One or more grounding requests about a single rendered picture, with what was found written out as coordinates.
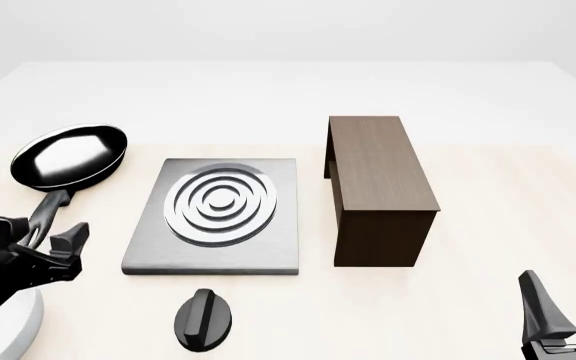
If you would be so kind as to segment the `black frying pan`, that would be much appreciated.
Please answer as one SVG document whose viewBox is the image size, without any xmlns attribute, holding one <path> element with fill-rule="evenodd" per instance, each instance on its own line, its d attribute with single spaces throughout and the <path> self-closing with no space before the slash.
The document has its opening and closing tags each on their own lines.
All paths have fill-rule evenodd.
<svg viewBox="0 0 576 360">
<path fill-rule="evenodd" d="M 21 185 L 46 194 L 31 215 L 29 233 L 20 243 L 38 248 L 58 209 L 68 206 L 77 191 L 114 173 L 127 146 L 127 135 L 120 128 L 79 124 L 51 131 L 20 149 L 11 161 L 11 176 Z"/>
</svg>

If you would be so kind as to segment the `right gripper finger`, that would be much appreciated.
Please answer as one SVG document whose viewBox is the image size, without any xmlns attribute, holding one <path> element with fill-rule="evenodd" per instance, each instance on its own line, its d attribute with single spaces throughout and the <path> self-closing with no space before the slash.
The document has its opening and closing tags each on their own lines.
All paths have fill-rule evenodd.
<svg viewBox="0 0 576 360">
<path fill-rule="evenodd" d="M 533 270 L 519 278 L 523 306 L 522 342 L 563 341 L 576 334 L 576 326 L 562 313 Z"/>
</svg>

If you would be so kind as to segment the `dark brown wooden shelf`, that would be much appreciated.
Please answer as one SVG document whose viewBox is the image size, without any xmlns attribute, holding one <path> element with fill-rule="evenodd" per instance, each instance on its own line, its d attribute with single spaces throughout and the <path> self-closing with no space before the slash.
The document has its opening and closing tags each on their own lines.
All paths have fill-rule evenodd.
<svg viewBox="0 0 576 360">
<path fill-rule="evenodd" d="M 412 267 L 440 206 L 398 116 L 330 116 L 337 267 Z"/>
</svg>

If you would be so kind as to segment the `round black stove knob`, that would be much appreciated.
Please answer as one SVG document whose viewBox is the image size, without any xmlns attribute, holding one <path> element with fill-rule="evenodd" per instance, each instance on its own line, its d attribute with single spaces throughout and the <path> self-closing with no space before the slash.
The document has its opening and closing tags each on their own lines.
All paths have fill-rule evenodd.
<svg viewBox="0 0 576 360">
<path fill-rule="evenodd" d="M 232 323 L 228 302 L 213 290 L 199 289 L 177 311 L 174 334 L 186 350 L 204 353 L 226 340 Z"/>
</svg>

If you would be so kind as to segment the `flat grey stove plate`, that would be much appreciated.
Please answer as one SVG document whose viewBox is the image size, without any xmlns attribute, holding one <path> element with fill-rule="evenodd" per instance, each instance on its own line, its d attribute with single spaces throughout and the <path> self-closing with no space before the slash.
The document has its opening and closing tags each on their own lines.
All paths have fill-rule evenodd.
<svg viewBox="0 0 576 360">
<path fill-rule="evenodd" d="M 121 269 L 126 275 L 297 275 L 297 162 L 166 159 Z"/>
</svg>

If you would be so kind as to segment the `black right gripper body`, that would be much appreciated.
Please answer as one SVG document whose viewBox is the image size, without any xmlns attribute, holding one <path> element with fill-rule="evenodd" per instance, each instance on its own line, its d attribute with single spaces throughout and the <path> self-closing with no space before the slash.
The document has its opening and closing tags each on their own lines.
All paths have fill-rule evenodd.
<svg viewBox="0 0 576 360">
<path fill-rule="evenodd" d="M 525 341 L 521 351 L 525 360 L 576 360 L 576 344 L 564 339 Z"/>
</svg>

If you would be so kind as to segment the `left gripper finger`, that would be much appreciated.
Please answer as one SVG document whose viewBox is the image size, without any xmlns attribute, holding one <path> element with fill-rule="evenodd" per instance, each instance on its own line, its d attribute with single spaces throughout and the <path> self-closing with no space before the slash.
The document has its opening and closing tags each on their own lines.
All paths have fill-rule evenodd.
<svg viewBox="0 0 576 360">
<path fill-rule="evenodd" d="M 71 260 L 75 257 L 80 257 L 89 235 L 89 224 L 80 222 L 64 233 L 50 236 L 51 248 L 49 254 L 60 260 Z"/>
</svg>

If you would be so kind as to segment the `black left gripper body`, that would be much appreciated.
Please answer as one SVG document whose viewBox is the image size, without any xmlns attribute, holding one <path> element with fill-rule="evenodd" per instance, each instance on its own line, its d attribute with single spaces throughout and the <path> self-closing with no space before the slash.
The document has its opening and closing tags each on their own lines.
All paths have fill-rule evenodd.
<svg viewBox="0 0 576 360">
<path fill-rule="evenodd" d="M 81 250 L 44 254 L 26 246 L 13 244 L 13 284 L 18 290 L 39 287 L 58 281 L 73 281 L 82 271 Z"/>
</svg>

